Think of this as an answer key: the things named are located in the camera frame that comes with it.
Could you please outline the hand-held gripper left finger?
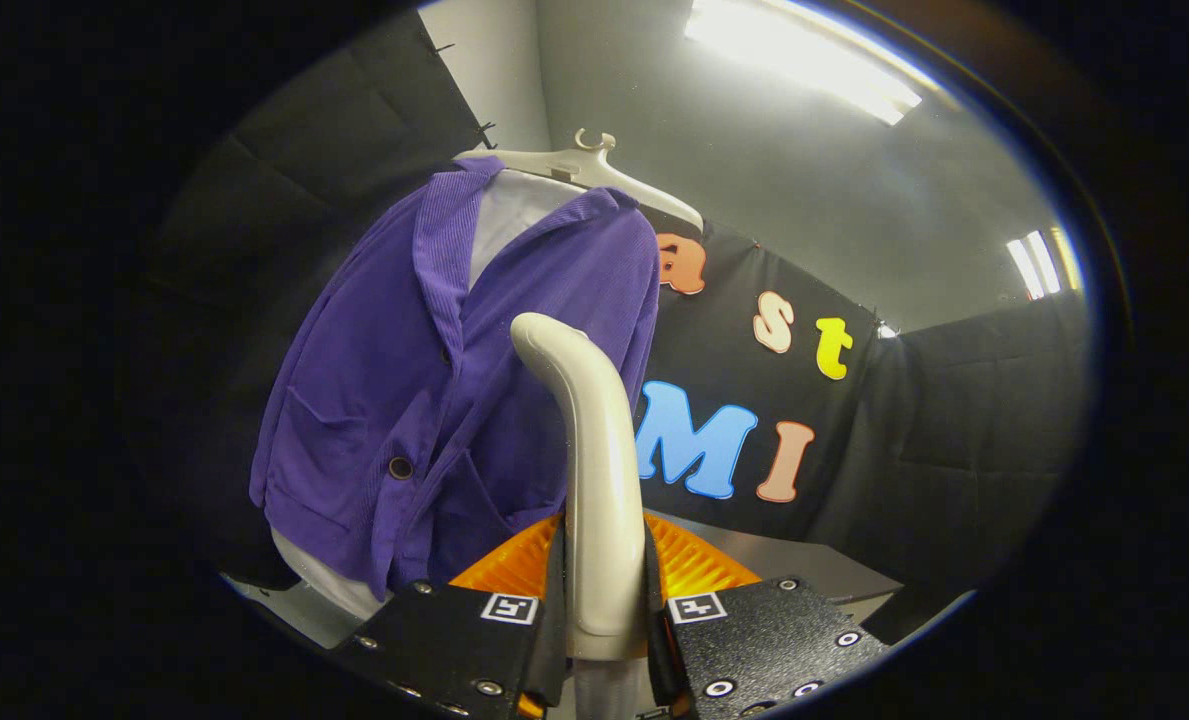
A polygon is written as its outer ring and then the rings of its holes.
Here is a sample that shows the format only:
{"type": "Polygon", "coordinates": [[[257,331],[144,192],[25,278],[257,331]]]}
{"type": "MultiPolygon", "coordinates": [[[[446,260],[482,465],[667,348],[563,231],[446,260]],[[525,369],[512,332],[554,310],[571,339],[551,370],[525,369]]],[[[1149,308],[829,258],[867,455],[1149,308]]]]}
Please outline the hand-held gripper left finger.
{"type": "Polygon", "coordinates": [[[438,719],[545,719],[567,676],[564,514],[394,593],[329,656],[438,719]]]}

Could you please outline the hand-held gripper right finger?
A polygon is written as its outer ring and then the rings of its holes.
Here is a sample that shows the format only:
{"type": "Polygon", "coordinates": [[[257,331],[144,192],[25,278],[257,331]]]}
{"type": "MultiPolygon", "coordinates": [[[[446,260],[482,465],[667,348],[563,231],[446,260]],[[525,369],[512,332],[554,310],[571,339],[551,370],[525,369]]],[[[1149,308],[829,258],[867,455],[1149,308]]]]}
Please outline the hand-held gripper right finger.
{"type": "Polygon", "coordinates": [[[644,514],[646,676],[669,719],[746,719],[864,672],[888,646],[795,575],[759,577],[644,514]]]}

